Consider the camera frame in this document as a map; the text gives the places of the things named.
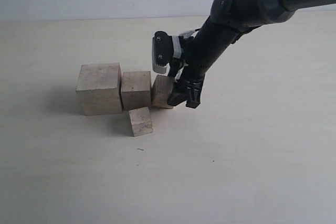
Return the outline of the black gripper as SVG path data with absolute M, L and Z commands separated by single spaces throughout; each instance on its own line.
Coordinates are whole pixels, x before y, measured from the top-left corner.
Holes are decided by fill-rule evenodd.
M 236 28 L 217 24 L 208 18 L 192 40 L 180 42 L 180 59 L 185 60 L 187 64 L 181 77 L 191 79 L 203 77 L 237 37 L 238 30 Z M 181 103 L 186 103 L 187 108 L 197 108 L 201 103 L 203 84 L 203 78 L 174 82 L 167 104 L 178 106 Z

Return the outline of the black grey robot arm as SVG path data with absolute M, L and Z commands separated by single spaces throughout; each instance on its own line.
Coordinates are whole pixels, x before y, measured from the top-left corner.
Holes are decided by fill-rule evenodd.
M 169 76 L 176 76 L 179 71 L 181 74 L 168 105 L 185 102 L 187 107 L 197 108 L 206 72 L 243 35 L 264 25 L 286 22 L 299 9 L 334 3 L 335 0 L 213 0 L 202 27 L 181 34 L 181 63 L 171 65 Z

